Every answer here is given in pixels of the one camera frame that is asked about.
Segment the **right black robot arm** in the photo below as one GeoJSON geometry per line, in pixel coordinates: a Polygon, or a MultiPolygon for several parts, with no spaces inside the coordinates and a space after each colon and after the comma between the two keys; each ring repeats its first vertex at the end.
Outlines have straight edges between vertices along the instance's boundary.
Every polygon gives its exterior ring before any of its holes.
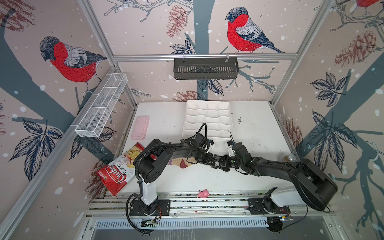
{"type": "Polygon", "coordinates": [[[338,191],[336,183],[313,162],[277,162],[252,157],[242,143],[232,145],[234,154],[214,157],[222,170],[241,169],[245,175],[272,177],[291,182],[301,200],[316,211],[324,211],[338,191]]]}

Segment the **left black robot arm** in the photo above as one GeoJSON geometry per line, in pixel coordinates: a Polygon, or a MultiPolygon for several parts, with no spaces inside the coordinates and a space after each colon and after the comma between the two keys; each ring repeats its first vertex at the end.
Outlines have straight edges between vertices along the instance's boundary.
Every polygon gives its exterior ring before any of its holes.
{"type": "Polygon", "coordinates": [[[134,161],[135,176],[138,179],[140,194],[138,201],[145,214],[152,214],[157,208],[158,195],[156,180],[173,159],[194,158],[196,163],[215,166],[213,154],[209,150],[215,142],[197,133],[180,143],[164,143],[159,139],[152,140],[134,161]]]}

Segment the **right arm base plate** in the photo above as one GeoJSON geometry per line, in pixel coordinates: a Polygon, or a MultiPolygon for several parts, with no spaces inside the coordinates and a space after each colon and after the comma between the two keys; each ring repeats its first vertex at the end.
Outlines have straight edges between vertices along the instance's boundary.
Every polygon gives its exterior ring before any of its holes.
{"type": "Polygon", "coordinates": [[[262,198],[248,199],[248,207],[246,210],[250,211],[252,215],[262,214],[279,214],[279,215],[291,215],[291,211],[288,206],[279,207],[272,200],[272,193],[277,187],[271,188],[262,198]]]}

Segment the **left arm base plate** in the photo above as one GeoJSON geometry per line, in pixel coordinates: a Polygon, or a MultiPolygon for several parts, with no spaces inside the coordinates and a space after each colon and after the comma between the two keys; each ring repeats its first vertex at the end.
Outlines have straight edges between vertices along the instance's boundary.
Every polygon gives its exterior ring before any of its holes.
{"type": "Polygon", "coordinates": [[[169,216],[171,201],[156,199],[152,204],[145,205],[144,202],[139,200],[133,200],[129,205],[130,217],[145,217],[145,216],[169,216]]]}

